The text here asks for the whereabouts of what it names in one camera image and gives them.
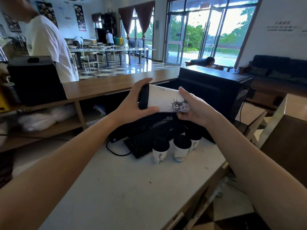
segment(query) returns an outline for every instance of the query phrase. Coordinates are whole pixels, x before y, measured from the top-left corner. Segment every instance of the checkered tile floor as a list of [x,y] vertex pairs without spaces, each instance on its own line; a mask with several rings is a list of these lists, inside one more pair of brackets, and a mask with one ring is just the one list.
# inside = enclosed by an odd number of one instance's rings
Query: checkered tile floor
[[99,62],[99,70],[97,68],[93,68],[91,64],[91,70],[87,63],[84,63],[85,69],[78,70],[79,72],[79,79],[89,79],[95,77],[108,77],[108,76],[117,76],[117,75],[125,75],[125,74],[132,74],[132,73],[142,73],[160,69],[169,69],[174,68],[175,66],[164,66],[164,63],[155,62],[152,60],[146,63],[146,60],[142,58],[142,64],[138,64],[137,61],[138,57],[131,57],[131,65],[128,64],[128,60],[123,60],[123,66],[119,65],[119,61],[110,61],[110,67],[106,66],[106,63]]

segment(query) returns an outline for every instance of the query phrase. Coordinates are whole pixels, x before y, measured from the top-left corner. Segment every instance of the person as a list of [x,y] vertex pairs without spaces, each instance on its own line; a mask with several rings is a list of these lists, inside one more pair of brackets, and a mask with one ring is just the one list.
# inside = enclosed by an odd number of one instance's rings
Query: person
[[212,57],[212,56],[208,56],[207,58],[206,58],[206,68],[211,68],[211,69],[218,69],[218,70],[223,70],[224,69],[224,67],[223,66],[213,66],[213,64],[214,64],[214,62],[215,62],[215,59],[214,59],[214,57]]
[[83,48],[83,38],[81,36],[76,36],[72,43],[78,48]]
[[113,35],[109,31],[106,31],[106,41],[108,42],[109,46],[114,45]]
[[79,80],[67,43],[48,18],[36,12],[28,0],[0,0],[0,7],[12,19],[28,23],[25,35],[30,56],[50,56],[62,83]]
[[[0,229],[38,229],[113,130],[158,112],[158,107],[138,108],[139,92],[151,80],[136,82],[115,111],[0,189]],[[204,100],[182,87],[179,93],[190,110],[177,113],[178,118],[209,131],[267,225],[306,229],[307,189]]]

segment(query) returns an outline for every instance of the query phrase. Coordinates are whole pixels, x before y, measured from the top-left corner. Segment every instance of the white paper cup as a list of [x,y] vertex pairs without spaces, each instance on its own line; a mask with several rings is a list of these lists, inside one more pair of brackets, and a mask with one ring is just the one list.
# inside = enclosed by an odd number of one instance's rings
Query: white paper cup
[[155,139],[153,141],[153,157],[155,164],[161,164],[169,149],[169,142],[166,139]]
[[175,152],[174,158],[178,162],[183,162],[192,145],[191,140],[185,135],[178,135],[174,138]]
[[198,133],[198,131],[193,129],[187,129],[185,131],[185,135],[191,140],[192,145],[188,153],[192,152],[196,149],[199,141],[201,140],[201,134]]
[[190,107],[178,90],[146,84],[139,95],[139,108],[158,106],[159,112],[188,112]]

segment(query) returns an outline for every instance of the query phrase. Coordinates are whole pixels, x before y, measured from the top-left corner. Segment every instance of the black cup lid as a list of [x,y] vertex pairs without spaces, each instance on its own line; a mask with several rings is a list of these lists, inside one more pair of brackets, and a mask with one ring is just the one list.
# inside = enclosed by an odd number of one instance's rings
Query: black cup lid
[[148,97],[149,97],[149,84],[143,85],[140,93],[138,94],[138,107],[140,110],[148,108]]
[[178,148],[188,149],[192,146],[192,141],[185,135],[178,135],[174,138],[174,144]]
[[156,138],[153,140],[153,149],[157,152],[165,152],[169,149],[169,142],[165,138]]
[[185,135],[191,140],[200,140],[201,134],[196,129],[188,128],[185,131]]

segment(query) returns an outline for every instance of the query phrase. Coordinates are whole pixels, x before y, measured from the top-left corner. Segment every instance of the keyboard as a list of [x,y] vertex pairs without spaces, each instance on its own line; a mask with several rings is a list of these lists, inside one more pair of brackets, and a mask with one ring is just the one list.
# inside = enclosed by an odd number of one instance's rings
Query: keyboard
[[168,141],[175,136],[182,134],[186,128],[178,120],[169,120],[141,134],[129,137],[124,140],[125,145],[136,159],[151,152],[153,139],[156,137],[165,138]]

